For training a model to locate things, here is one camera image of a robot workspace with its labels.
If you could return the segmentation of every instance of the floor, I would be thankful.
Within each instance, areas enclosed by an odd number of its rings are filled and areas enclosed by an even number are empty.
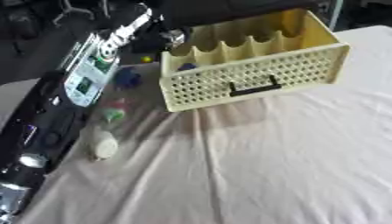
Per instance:
[[[383,24],[392,25],[392,19]],[[346,28],[346,20],[341,18],[338,31]],[[69,17],[63,21],[61,27],[46,27],[39,38],[20,41],[24,55],[19,56],[16,55],[11,42],[3,35],[4,24],[0,20],[0,85],[41,77],[48,70],[54,69],[73,43],[92,29],[91,22],[85,17]]]

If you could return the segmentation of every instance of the chair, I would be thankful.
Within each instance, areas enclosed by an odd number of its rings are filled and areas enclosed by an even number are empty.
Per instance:
[[[63,12],[61,12],[61,14],[59,14],[54,20],[53,23],[57,26],[59,26],[59,21],[64,18],[67,14],[72,13],[72,12],[79,12],[79,13],[84,13],[84,14],[88,14],[89,18],[91,20],[94,20],[94,13],[91,10],[87,10],[87,9],[82,9],[82,8],[76,8],[73,7],[70,3],[70,0],[59,0],[59,4],[63,10]]]

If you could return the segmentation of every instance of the wrinkled cloth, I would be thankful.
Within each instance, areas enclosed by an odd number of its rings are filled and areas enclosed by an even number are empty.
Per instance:
[[[119,153],[90,163],[79,141],[19,223],[391,223],[392,29],[338,36],[335,85],[169,113],[145,78],[110,127]]]

